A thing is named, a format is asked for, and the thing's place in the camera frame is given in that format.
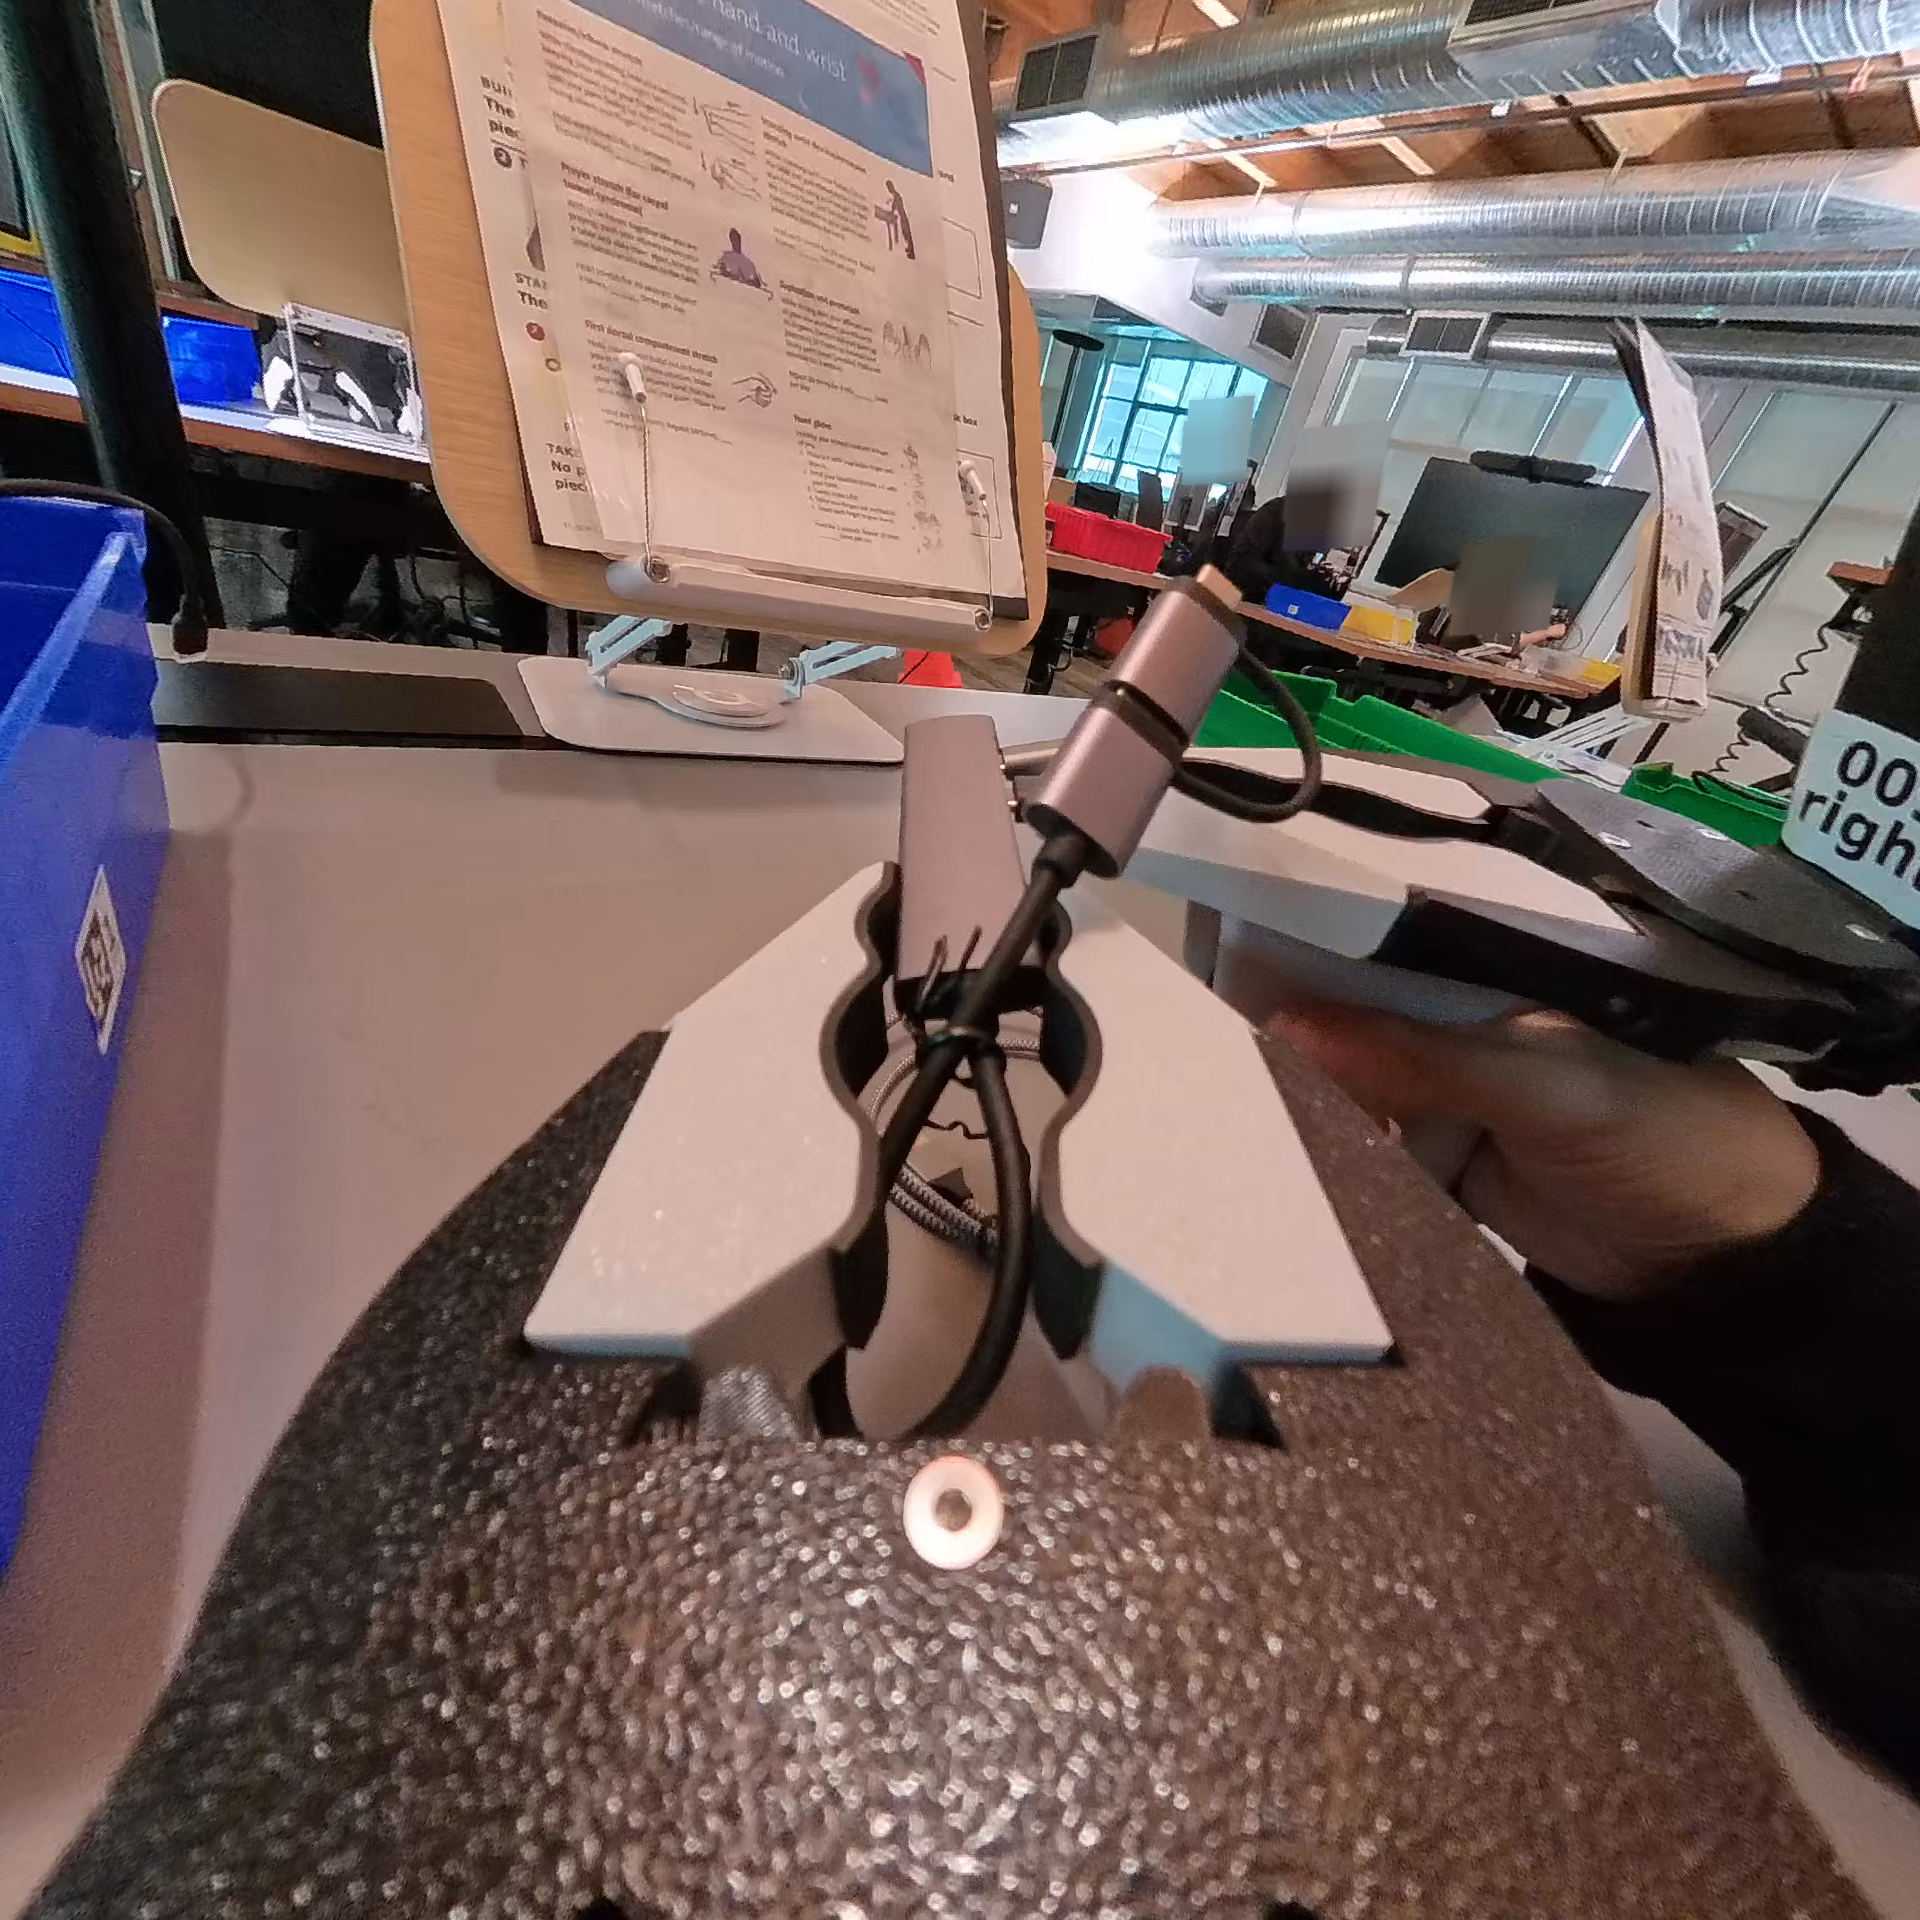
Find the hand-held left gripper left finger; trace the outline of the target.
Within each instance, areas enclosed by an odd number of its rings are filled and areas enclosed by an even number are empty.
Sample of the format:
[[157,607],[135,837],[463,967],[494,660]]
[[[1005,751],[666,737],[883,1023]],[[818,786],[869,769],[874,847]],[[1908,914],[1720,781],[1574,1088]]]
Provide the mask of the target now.
[[523,1337],[573,1357],[755,1367],[794,1398],[887,1294],[879,1138],[899,868],[856,871],[680,1007]]

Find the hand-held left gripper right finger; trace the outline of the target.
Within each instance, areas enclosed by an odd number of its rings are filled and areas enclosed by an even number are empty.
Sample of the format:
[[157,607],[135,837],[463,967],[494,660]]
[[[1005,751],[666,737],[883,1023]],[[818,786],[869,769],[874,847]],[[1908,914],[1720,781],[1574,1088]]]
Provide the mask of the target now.
[[1216,1424],[1252,1372],[1370,1368],[1395,1337],[1261,1042],[1101,900],[1071,892],[1046,958],[1029,1290],[1091,1418],[1182,1375]]

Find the green plastic bin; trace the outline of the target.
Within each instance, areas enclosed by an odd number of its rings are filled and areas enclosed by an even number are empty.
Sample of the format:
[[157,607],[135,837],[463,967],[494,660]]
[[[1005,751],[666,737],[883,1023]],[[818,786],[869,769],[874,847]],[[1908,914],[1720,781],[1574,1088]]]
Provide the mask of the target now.
[[1778,846],[1787,815],[1787,801],[1780,794],[1724,774],[1683,774],[1666,761],[1637,765],[1623,778],[1621,797],[1666,808],[1744,847]]
[[[1536,758],[1495,737],[1455,732],[1373,695],[1346,698],[1330,679],[1279,674],[1279,684],[1308,713],[1325,750],[1434,761],[1527,784],[1548,777]],[[1260,686],[1236,672],[1211,701],[1194,745],[1198,750],[1292,750],[1295,737]]]

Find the grey hub cable adapter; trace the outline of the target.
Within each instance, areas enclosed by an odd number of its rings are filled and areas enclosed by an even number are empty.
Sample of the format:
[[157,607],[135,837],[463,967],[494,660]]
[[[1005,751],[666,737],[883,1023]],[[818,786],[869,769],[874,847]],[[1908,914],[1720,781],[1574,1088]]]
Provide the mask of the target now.
[[[1247,799],[1211,774],[1187,769],[1194,733],[1235,669],[1260,686],[1287,721],[1303,769],[1276,799]],[[910,1150],[920,1138],[956,1073],[974,1093],[996,1198],[994,1266],[974,1343],[944,1396],[908,1429],[910,1440],[954,1438],[992,1400],[1023,1328],[1036,1245],[1032,1168],[1005,1081],[1000,1020],[1016,1005],[1015,983],[1044,940],[1056,906],[1080,878],[1116,878],[1144,839],[1168,790],[1247,825],[1279,825],[1306,814],[1320,793],[1325,756],[1299,696],[1261,664],[1243,637],[1240,601],[1213,566],[1165,588],[1122,646],[1110,674],[1066,743],[1051,753],[1026,821],[1040,849],[992,949],[963,951],[956,989],[933,970],[917,1014],[917,1069],[879,1134],[876,1194],[893,1198]]]

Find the grey usb hub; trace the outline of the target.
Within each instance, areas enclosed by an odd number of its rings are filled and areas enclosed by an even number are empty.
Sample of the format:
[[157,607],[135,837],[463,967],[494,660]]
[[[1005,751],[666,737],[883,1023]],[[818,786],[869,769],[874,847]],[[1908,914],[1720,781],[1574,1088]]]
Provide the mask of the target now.
[[1015,794],[984,713],[903,733],[895,1005],[942,1013],[1023,897]]

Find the blue plastic bin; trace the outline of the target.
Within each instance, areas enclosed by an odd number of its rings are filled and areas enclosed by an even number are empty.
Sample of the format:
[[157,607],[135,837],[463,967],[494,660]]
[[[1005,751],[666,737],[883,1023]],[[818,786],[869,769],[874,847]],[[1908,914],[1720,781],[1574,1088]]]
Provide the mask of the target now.
[[168,842],[147,527],[2,502],[2,1562],[28,1513],[66,1301]]

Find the person's right hand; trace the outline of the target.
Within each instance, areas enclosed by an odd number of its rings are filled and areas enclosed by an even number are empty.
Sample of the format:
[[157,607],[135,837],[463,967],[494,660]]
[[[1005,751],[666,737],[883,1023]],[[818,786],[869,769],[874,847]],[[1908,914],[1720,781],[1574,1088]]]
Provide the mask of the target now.
[[1740,1063],[1662,1063],[1552,1013],[1424,1023],[1295,999],[1267,1030],[1403,1140],[1462,1136],[1453,1200],[1604,1303],[1775,1236],[1821,1186],[1813,1134]]

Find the wooden table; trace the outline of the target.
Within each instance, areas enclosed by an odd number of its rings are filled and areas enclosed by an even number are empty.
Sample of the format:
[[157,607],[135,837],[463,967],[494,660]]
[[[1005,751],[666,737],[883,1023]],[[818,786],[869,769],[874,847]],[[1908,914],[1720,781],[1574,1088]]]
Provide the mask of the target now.
[[[1040,557],[1046,564],[1048,594],[1053,594],[1056,584],[1062,580],[1099,582],[1131,594],[1158,594],[1176,584],[1176,580],[1157,572],[1139,572],[1101,559],[1062,554],[1048,545],[1040,551]],[[1323,653],[1342,653],[1359,662],[1390,668],[1405,674],[1421,674],[1437,680],[1467,680],[1480,687],[1511,687],[1573,706],[1595,701],[1602,692],[1619,689],[1615,686],[1602,686],[1582,677],[1568,679],[1557,674],[1531,672],[1525,662],[1470,660],[1466,655],[1453,655],[1446,649],[1434,649],[1418,642],[1370,639],[1364,636],[1346,630],[1320,630],[1312,623],[1271,613],[1267,607],[1255,607],[1250,602],[1236,602],[1236,613],[1250,628],[1279,636],[1295,646],[1312,646]]]

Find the black monitor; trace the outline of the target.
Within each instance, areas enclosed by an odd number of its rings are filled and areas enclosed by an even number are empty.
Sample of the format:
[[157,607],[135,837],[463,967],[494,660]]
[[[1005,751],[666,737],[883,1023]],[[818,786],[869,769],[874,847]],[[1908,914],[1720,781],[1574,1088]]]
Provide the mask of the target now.
[[1372,559],[1376,584],[1398,590],[1453,568],[1470,543],[1528,538],[1557,561],[1554,602],[1578,613],[1634,532],[1648,493],[1595,482],[1525,478],[1472,461],[1428,458]]

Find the black flat panel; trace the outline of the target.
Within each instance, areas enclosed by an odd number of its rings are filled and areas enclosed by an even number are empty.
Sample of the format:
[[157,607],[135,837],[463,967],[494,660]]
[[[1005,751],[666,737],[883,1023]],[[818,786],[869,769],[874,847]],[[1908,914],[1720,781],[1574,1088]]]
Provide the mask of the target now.
[[282,662],[162,660],[151,718],[175,741],[253,745],[488,745],[523,733],[496,686]]

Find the wooden document stand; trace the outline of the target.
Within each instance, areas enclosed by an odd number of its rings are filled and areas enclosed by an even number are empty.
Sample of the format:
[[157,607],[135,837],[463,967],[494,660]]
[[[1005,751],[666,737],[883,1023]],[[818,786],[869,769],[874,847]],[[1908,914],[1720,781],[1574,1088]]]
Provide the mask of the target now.
[[438,501],[536,602],[1007,655],[1040,336],[981,5],[373,5]]

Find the green pole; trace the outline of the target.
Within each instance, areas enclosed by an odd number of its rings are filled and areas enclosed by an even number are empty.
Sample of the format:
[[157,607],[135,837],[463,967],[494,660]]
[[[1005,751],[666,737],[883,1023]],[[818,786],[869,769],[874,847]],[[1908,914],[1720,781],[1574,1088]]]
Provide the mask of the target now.
[[4,2],[2,81],[24,198],[104,486],[164,511],[224,601],[160,334],[91,5]]

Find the wooden board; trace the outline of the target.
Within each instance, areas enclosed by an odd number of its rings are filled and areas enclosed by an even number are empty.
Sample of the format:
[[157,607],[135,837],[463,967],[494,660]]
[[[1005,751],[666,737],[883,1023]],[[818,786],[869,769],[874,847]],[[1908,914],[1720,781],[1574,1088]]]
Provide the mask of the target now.
[[151,95],[191,271],[235,309],[411,327],[380,149],[191,79]]

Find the silver ventilation duct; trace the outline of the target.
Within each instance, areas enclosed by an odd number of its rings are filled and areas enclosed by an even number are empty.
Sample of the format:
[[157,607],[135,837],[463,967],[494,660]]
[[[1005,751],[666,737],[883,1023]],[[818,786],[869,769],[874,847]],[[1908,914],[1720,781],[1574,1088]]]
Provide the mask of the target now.
[[1158,201],[1142,232],[1157,255],[1189,257],[1914,249],[1918,153],[1786,153]]
[[1271,255],[1203,261],[1206,303],[1914,327],[1918,250]]

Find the clear acrylic frame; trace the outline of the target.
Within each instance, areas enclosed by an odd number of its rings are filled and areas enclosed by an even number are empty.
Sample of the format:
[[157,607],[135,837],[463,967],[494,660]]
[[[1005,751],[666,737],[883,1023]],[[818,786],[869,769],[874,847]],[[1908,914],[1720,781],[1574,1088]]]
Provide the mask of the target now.
[[263,351],[261,397],[314,441],[427,454],[424,400],[402,329],[286,303]]

